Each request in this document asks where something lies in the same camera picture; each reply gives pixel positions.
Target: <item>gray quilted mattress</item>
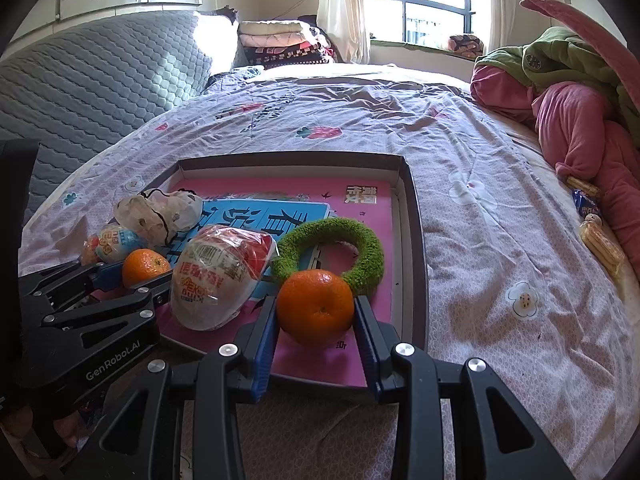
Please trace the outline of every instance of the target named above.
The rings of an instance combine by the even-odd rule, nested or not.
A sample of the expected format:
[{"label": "gray quilted mattress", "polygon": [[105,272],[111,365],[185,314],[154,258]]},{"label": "gray quilted mattress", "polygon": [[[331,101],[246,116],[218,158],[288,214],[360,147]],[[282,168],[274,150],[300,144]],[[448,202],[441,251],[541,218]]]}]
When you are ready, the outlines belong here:
[{"label": "gray quilted mattress", "polygon": [[0,139],[40,141],[25,220],[94,155],[202,92],[212,58],[194,40],[198,20],[189,10],[114,16],[0,63]]}]

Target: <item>blue snack wrapper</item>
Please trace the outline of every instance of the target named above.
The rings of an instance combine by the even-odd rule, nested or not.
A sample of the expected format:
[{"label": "blue snack wrapper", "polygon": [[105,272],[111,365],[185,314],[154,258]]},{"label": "blue snack wrapper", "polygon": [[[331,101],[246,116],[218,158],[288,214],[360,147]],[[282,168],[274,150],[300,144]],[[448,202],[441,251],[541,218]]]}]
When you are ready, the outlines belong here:
[{"label": "blue snack wrapper", "polygon": [[600,216],[598,204],[581,189],[574,189],[574,204],[582,218],[588,214]]}]

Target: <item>white plastic bag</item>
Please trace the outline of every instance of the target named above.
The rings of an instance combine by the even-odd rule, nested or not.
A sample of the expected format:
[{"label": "white plastic bag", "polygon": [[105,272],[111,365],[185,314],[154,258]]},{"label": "white plastic bag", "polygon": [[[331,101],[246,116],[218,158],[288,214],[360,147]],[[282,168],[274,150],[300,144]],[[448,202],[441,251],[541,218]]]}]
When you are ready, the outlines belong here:
[{"label": "white plastic bag", "polygon": [[116,220],[144,238],[150,246],[168,245],[178,231],[188,231],[200,220],[202,199],[188,190],[165,194],[143,191],[120,200],[113,208]]},{"label": "white plastic bag", "polygon": [[235,227],[203,227],[174,267],[171,309],[192,330],[214,330],[235,318],[260,281],[276,242]]}]

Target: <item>windowsill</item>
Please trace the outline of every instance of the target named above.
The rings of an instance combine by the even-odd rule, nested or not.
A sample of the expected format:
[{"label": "windowsill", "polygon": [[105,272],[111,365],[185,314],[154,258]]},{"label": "windowsill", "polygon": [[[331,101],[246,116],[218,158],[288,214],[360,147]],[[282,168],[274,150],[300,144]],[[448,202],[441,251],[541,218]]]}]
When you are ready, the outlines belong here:
[{"label": "windowsill", "polygon": [[473,59],[469,59],[468,57],[461,56],[460,54],[456,54],[450,50],[442,50],[440,48],[433,48],[430,46],[418,45],[415,43],[401,43],[400,41],[383,41],[383,40],[371,40],[372,45],[377,46],[395,46],[405,48],[407,50],[421,50],[423,52],[430,52],[431,54],[445,54],[446,56],[457,57],[458,59],[463,59],[468,61],[469,63],[474,63]]}]

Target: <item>blue book cover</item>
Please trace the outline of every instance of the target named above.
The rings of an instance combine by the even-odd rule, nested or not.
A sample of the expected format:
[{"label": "blue book cover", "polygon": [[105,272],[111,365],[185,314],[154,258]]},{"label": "blue book cover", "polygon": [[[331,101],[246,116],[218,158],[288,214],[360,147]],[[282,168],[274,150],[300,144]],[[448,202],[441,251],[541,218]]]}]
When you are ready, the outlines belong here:
[{"label": "blue book cover", "polygon": [[[224,199],[204,200],[202,216],[198,224],[190,231],[176,235],[165,256],[173,267],[178,261],[185,245],[205,225],[220,224],[250,231],[268,233],[278,241],[293,228],[305,222],[326,218],[329,205],[321,202],[285,202],[282,200]],[[316,249],[309,249],[300,258],[302,269],[309,269],[313,263]],[[271,269],[264,273],[263,279],[255,287],[252,299],[277,293],[276,285],[271,282]]]}]

